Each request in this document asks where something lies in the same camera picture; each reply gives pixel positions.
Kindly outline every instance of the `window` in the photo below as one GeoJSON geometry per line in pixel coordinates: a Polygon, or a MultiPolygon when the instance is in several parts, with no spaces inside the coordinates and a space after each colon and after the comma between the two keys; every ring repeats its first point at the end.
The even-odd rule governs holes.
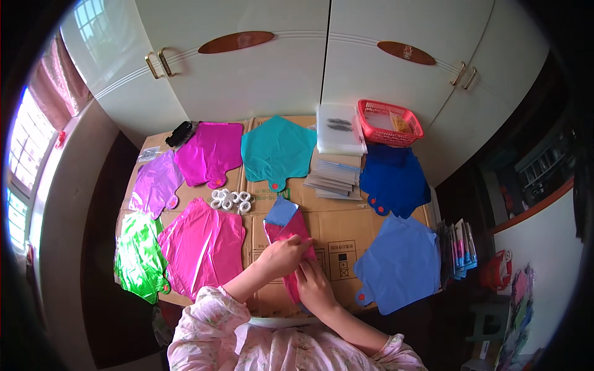
{"type": "Polygon", "coordinates": [[[29,91],[23,100],[10,137],[8,153],[8,230],[15,248],[24,249],[29,221],[43,166],[57,136],[29,91]]]}

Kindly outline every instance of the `cabinet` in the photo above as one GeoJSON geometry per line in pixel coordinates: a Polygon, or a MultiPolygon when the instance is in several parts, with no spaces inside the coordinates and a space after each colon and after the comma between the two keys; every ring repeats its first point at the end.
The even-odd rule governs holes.
{"type": "Polygon", "coordinates": [[[312,115],[320,102],[329,0],[137,0],[153,50],[163,50],[168,78],[191,120],[312,115]],[[241,31],[273,40],[217,54],[203,44],[241,31]]]}
{"type": "MultiPolygon", "coordinates": [[[[169,81],[155,80],[144,60],[152,48],[134,0],[81,1],[64,18],[61,33],[89,90],[136,146],[188,120],[169,81]]],[[[165,75],[157,56],[151,58],[165,75]]]]}
{"type": "Polygon", "coordinates": [[[495,1],[467,73],[425,138],[411,146],[430,185],[439,185],[495,134],[530,90],[548,51],[544,36],[517,2],[495,1]],[[473,66],[477,73],[465,90],[473,66]]]}
{"type": "Polygon", "coordinates": [[[460,72],[460,61],[474,54],[492,5],[492,0],[334,0],[322,101],[398,104],[428,128],[454,89],[449,81],[460,72]],[[390,55],[377,47],[382,40],[414,46],[436,64],[390,55]]]}

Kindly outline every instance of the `person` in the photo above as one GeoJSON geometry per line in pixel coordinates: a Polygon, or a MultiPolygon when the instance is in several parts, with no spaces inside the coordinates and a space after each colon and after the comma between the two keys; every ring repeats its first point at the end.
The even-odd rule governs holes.
{"type": "Polygon", "coordinates": [[[318,262],[302,260],[312,241],[297,235],[276,241],[228,283],[202,287],[195,303],[183,310],[169,345],[171,370],[426,371],[402,334],[388,336],[338,304],[318,262]],[[325,326],[268,329],[249,324],[245,301],[293,272],[301,302],[325,326]]]}

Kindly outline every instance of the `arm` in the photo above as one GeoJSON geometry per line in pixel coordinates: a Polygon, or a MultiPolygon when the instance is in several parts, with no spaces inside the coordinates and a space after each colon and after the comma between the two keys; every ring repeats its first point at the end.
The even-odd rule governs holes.
{"type": "Polygon", "coordinates": [[[196,302],[184,309],[167,350],[178,370],[218,369],[235,357],[235,329],[249,321],[245,301],[271,280],[294,272],[312,240],[293,236],[264,250],[260,258],[219,288],[200,289],[196,302]]]}
{"type": "Polygon", "coordinates": [[[317,261],[304,261],[297,275],[299,297],[326,326],[379,364],[402,370],[424,370],[421,358],[406,345],[402,334],[388,336],[342,308],[317,261]]]}
{"type": "Polygon", "coordinates": [[[368,357],[379,352],[389,336],[347,312],[334,298],[332,287],[316,261],[304,261],[296,270],[302,303],[326,326],[368,357]]]}

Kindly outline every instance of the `green foil balloon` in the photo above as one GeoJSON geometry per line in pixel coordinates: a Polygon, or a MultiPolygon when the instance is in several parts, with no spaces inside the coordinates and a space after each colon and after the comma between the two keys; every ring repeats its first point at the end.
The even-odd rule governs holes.
{"type": "Polygon", "coordinates": [[[168,293],[171,290],[163,276],[168,263],[157,243],[162,230],[161,218],[152,220],[138,211],[125,215],[113,267],[124,290],[151,304],[157,302],[159,291],[168,293]]]}

